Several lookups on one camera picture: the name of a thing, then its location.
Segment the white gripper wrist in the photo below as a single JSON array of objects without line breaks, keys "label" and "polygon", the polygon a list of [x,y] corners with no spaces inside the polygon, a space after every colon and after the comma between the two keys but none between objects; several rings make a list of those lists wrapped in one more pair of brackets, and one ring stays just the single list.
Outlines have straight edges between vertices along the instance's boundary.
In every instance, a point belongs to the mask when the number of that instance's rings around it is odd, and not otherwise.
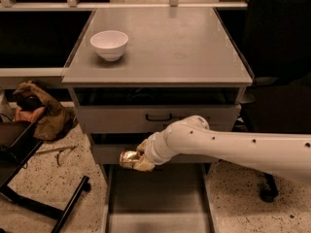
[{"label": "white gripper wrist", "polygon": [[168,147],[164,132],[154,133],[139,144],[136,150],[143,152],[149,160],[140,159],[134,164],[134,169],[141,172],[152,172],[156,165],[162,165],[176,155],[176,152]]}]

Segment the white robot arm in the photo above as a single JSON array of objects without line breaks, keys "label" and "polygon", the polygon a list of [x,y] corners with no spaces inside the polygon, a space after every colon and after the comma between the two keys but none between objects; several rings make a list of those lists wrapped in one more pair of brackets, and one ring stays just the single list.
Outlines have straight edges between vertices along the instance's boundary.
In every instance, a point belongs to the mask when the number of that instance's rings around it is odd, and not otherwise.
[{"label": "white robot arm", "polygon": [[310,135],[219,132],[203,117],[189,116],[154,133],[138,150],[138,171],[151,171],[178,154],[199,154],[311,184]]}]

